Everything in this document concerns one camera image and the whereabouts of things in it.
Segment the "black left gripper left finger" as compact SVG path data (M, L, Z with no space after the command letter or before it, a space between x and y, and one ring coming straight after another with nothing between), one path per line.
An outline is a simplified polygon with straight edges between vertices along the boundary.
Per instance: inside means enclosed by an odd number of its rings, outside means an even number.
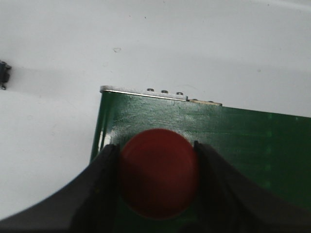
M0 221L2 233L111 233L117 211L119 146L105 146L75 179Z

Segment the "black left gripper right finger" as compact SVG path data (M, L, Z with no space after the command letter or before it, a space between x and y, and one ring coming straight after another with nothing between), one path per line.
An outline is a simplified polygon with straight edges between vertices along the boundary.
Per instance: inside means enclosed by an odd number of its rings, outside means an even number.
M198 221L212 233L309 233L311 213L259 187L213 147L194 143L199 159Z

